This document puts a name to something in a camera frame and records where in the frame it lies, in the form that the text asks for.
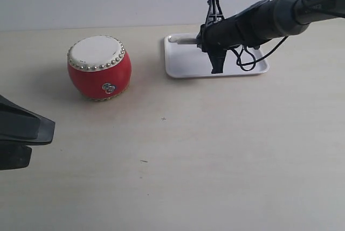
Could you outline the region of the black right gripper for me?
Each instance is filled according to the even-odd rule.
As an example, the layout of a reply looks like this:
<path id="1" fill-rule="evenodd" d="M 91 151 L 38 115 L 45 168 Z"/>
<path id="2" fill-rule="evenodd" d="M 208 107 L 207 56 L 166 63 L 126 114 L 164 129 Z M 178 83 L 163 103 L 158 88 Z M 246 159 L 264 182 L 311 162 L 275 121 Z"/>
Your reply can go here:
<path id="1" fill-rule="evenodd" d="M 219 0 L 208 0 L 208 6 L 205 23 L 196 37 L 197 47 L 207 52 L 211 73 L 222 74 L 227 50 L 240 46 L 240 33 L 235 17 L 225 19 Z"/>

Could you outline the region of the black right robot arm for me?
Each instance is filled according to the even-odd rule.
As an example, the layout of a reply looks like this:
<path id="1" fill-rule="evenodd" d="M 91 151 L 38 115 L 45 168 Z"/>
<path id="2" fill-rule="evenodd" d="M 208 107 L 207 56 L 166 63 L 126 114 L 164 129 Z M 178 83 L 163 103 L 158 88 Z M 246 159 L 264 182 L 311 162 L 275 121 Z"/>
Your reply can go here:
<path id="1" fill-rule="evenodd" d="M 344 0 L 260 0 L 245 10 L 225 18 L 219 0 L 208 0 L 208 13 L 200 26 L 196 45 L 207 53 L 212 73 L 223 72 L 228 51 L 236 64 L 248 72 L 267 56 L 257 59 L 251 48 L 280 38 L 303 33 L 311 23 L 344 17 Z"/>

